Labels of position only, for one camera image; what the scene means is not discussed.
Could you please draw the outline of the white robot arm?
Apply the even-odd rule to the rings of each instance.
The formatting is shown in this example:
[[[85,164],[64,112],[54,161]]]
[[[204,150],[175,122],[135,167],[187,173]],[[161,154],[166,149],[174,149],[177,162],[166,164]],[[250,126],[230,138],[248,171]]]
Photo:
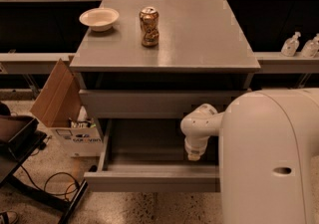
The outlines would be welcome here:
[[[319,153],[319,89],[244,94],[224,112],[183,118],[191,161],[218,138],[223,224],[315,224],[311,158]]]

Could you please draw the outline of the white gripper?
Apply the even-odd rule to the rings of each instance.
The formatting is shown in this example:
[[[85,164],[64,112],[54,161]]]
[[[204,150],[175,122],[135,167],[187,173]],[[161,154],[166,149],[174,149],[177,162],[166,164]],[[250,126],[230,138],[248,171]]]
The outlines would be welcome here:
[[[184,148],[188,154],[188,160],[199,161],[205,153],[208,143],[208,137],[187,136],[184,140]]]

